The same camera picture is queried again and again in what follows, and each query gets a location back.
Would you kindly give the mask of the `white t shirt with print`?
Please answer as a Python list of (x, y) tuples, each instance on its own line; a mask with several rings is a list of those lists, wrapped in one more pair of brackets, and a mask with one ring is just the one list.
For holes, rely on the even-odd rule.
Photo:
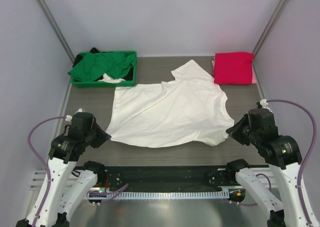
[(173, 80), (117, 87), (106, 132), (127, 145), (164, 148), (189, 142), (216, 146), (234, 120), (227, 95), (194, 60), (172, 71)]

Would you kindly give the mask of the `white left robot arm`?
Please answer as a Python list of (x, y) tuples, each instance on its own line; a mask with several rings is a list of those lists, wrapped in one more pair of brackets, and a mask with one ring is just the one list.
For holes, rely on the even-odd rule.
[(88, 191), (107, 180), (105, 166), (87, 161), (71, 188), (67, 182), (87, 147), (99, 148), (111, 137), (97, 124), (93, 114), (77, 112), (65, 116), (69, 124), (63, 134), (52, 140), (48, 160), (42, 161), (46, 175), (32, 210), (18, 227), (68, 227)]

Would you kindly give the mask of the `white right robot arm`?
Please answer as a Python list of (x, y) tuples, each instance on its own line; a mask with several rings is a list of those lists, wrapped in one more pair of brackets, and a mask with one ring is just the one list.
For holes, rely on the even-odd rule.
[(291, 136), (278, 133), (273, 113), (251, 109), (226, 132), (242, 145), (253, 145), (273, 174), (280, 198), (263, 185), (244, 159), (227, 163), (225, 172), (226, 181), (240, 184), (266, 214), (267, 226), (318, 227), (302, 176), (299, 145)]

